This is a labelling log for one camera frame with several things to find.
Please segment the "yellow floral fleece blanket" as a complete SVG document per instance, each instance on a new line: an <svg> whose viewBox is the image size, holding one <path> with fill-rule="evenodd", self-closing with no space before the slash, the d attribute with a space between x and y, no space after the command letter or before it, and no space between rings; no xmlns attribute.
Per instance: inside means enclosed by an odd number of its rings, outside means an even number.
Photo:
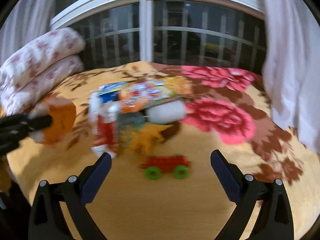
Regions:
<svg viewBox="0 0 320 240"><path fill-rule="evenodd" d="M183 98L187 115L168 126L125 125L112 169L87 207L100 230L108 239L214 239L235 207L210 165L217 149L244 173L284 182L295 239L303 237L319 216L319 155L294 128L271 120L262 78L246 70L136 62L65 79L53 94L76 105L72 132L52 147L26 139L8 155L27 200L41 180L65 181L96 161L87 117L101 85L174 76L192 85Z"/></svg>

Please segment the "red white wrapper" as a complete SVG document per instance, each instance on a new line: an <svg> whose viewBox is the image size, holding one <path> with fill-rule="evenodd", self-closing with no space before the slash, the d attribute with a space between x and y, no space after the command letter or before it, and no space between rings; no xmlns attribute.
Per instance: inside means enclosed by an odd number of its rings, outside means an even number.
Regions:
<svg viewBox="0 0 320 240"><path fill-rule="evenodd" d="M115 101L103 103L98 92L92 93L89 100L88 120L92 126L92 152L99 158L108 153L111 158L117 156L118 127L117 119L120 105Z"/></svg>

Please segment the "yellow orange wrapper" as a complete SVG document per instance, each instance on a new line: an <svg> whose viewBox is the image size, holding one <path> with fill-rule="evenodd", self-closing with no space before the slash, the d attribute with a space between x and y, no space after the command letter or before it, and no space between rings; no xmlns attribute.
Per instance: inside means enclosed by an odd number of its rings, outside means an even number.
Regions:
<svg viewBox="0 0 320 240"><path fill-rule="evenodd" d="M119 154L152 155L153 148L165 141L162 132L172 124L160 125L147 122L140 113L118 115Z"/></svg>

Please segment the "white tissue roll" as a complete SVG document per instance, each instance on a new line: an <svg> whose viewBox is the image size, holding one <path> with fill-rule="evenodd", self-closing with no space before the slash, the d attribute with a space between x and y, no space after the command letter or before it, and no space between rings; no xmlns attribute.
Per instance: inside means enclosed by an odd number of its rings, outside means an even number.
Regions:
<svg viewBox="0 0 320 240"><path fill-rule="evenodd" d="M185 116L185 103L180 100L167 102L146 110L147 121L160 125L183 120Z"/></svg>

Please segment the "white sheer curtain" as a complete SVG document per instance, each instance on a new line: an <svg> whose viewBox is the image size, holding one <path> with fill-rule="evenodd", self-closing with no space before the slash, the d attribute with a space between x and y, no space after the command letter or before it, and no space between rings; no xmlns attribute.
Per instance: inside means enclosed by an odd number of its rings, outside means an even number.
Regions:
<svg viewBox="0 0 320 240"><path fill-rule="evenodd" d="M1 27L1 63L49 31L55 0L19 0Z"/></svg>
<svg viewBox="0 0 320 240"><path fill-rule="evenodd" d="M273 122L319 152L319 25L303 0L263 0L263 82Z"/></svg>

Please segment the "white sheer curtain right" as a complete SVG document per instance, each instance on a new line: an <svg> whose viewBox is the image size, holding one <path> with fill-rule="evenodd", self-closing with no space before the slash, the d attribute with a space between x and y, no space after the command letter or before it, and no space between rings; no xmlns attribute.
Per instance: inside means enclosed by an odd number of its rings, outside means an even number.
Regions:
<svg viewBox="0 0 320 240"><path fill-rule="evenodd" d="M263 82L273 122L319 152L319 25L303 0L263 0Z"/></svg>

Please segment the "orange colourful snack bag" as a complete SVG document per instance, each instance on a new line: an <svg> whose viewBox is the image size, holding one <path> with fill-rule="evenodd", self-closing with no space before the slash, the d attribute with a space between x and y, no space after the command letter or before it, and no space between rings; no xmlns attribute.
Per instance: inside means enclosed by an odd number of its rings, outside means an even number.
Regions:
<svg viewBox="0 0 320 240"><path fill-rule="evenodd" d="M120 111L121 113L135 113L174 101L192 92L191 82L183 76L131 83L119 91Z"/></svg>

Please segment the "red green toy car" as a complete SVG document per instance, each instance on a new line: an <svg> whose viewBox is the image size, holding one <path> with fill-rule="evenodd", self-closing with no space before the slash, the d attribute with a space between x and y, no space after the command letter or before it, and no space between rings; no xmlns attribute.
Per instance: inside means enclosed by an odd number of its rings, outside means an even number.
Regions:
<svg viewBox="0 0 320 240"><path fill-rule="evenodd" d="M191 162L183 155L149 156L139 165L146 178L157 180L164 173L171 173L177 179L188 176Z"/></svg>

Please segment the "folded pink floral quilt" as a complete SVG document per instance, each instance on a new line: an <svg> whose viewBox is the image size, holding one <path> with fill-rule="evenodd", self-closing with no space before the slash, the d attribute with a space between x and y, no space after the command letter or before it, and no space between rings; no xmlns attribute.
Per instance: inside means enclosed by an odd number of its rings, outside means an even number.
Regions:
<svg viewBox="0 0 320 240"><path fill-rule="evenodd" d="M72 28L49 31L13 53L1 66L1 108L23 113L66 77L84 66L82 36Z"/></svg>

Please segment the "white window frame with bars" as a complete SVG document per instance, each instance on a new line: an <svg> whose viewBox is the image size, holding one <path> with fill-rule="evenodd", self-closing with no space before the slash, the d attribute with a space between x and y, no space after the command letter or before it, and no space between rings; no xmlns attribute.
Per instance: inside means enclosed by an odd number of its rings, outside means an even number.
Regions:
<svg viewBox="0 0 320 240"><path fill-rule="evenodd" d="M50 27L83 36L87 69L142 60L259 74L266 56L262 0L56 0Z"/></svg>

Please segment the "blue milk carton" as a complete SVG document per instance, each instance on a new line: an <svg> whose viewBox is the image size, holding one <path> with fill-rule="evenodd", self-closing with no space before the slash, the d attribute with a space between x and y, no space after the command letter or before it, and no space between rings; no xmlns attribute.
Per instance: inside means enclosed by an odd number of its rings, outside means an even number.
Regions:
<svg viewBox="0 0 320 240"><path fill-rule="evenodd" d="M98 91L98 97L102 103L118 101L120 90L127 85L126 81L108 83L101 85Z"/></svg>

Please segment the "white sheer curtain left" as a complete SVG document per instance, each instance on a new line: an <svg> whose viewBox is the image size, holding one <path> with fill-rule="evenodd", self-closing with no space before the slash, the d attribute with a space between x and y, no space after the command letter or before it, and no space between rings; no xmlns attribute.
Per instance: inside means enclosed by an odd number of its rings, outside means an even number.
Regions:
<svg viewBox="0 0 320 240"><path fill-rule="evenodd" d="M19 0L1 27L1 63L49 31L55 0Z"/></svg>

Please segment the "brown snack wrapper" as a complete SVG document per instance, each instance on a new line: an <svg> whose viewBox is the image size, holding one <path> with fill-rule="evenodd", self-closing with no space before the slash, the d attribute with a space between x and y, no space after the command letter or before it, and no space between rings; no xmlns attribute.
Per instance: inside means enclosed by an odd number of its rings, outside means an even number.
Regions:
<svg viewBox="0 0 320 240"><path fill-rule="evenodd" d="M35 118L43 115L52 117L51 126L39 131L32 131L29 137L36 143L53 145L72 131L76 119L76 106L67 98L47 96L37 103L28 117Z"/></svg>

